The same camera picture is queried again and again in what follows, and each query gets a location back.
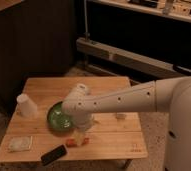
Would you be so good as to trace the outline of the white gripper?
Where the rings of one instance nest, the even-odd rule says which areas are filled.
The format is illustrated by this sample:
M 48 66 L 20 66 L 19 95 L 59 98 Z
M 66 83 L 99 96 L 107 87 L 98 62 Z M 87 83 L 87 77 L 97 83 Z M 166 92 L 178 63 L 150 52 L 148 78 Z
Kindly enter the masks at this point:
M 91 115 L 76 116 L 72 121 L 74 124 L 74 133 L 72 137 L 75 139 L 84 139 L 86 131 L 93 125 L 93 117 Z

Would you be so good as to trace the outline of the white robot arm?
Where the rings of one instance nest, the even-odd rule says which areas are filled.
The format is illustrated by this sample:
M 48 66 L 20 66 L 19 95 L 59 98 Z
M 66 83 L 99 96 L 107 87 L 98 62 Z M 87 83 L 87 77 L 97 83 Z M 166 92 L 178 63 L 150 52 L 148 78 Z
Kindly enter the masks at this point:
M 164 171 L 191 171 L 191 76 L 150 81 L 101 95 L 91 95 L 86 85 L 77 84 L 63 100 L 62 110 L 82 131 L 91 127 L 94 113 L 167 112 Z

